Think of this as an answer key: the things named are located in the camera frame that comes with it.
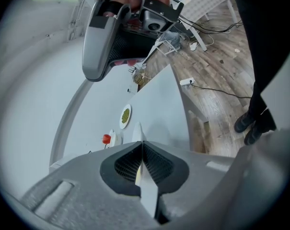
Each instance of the green food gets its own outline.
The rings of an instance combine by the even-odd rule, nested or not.
[[[121,122],[124,124],[125,122],[127,122],[128,118],[129,118],[129,115],[130,115],[130,110],[129,109],[126,109],[124,111],[124,113],[122,114],[122,117],[121,117]]]

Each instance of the power strip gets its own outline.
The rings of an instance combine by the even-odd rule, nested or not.
[[[180,81],[180,85],[181,86],[190,85],[190,84],[194,84],[194,82],[195,82],[194,78],[183,79],[183,80]]]

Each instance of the sneaker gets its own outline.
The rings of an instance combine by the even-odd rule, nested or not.
[[[254,144],[257,140],[260,139],[262,133],[258,130],[256,123],[251,127],[251,130],[247,133],[244,143],[249,146]]]
[[[244,113],[242,116],[240,116],[235,124],[234,124],[234,130],[237,133],[242,133],[244,132],[248,126],[250,126],[253,122],[255,121],[255,119],[253,117],[250,116],[250,114]]]

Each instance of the wooden floor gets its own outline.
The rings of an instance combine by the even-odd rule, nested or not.
[[[237,12],[235,1],[231,1]],[[209,18],[209,22],[201,22],[225,27],[233,23],[226,3],[212,10]],[[205,44],[211,44],[212,40],[208,35],[200,33],[200,36]],[[171,64],[180,80],[194,77],[194,84],[200,87],[221,89],[239,96],[251,96],[255,78],[244,27],[234,27],[229,34],[211,36],[215,43],[208,46],[206,52],[200,46],[191,51],[187,40],[181,40],[178,53],[170,53],[167,57],[156,51],[147,61],[148,76],[153,78],[165,66]],[[238,149],[244,145],[244,136],[248,130],[237,134],[233,125],[236,119],[248,110],[249,99],[237,99],[221,92],[200,90],[192,86],[186,86],[186,89],[209,118],[209,122],[203,124],[190,114],[195,133],[195,151],[235,157]]]

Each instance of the plate of green food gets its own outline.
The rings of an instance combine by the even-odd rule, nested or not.
[[[120,115],[119,126],[121,129],[124,129],[127,126],[131,117],[131,112],[132,112],[131,106],[127,104],[122,110],[122,113]]]

